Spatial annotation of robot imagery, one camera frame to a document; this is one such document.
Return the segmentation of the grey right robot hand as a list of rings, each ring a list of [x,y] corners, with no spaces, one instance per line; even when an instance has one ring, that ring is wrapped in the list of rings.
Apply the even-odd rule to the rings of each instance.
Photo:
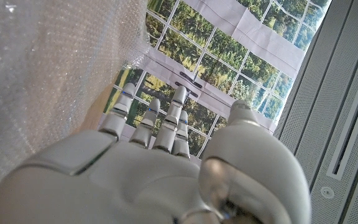
[[[152,100],[121,138],[135,87],[124,86],[99,130],[28,158],[0,183],[0,223],[309,223],[299,162],[235,101],[203,160],[190,160],[187,90],[176,89],[158,134]]]

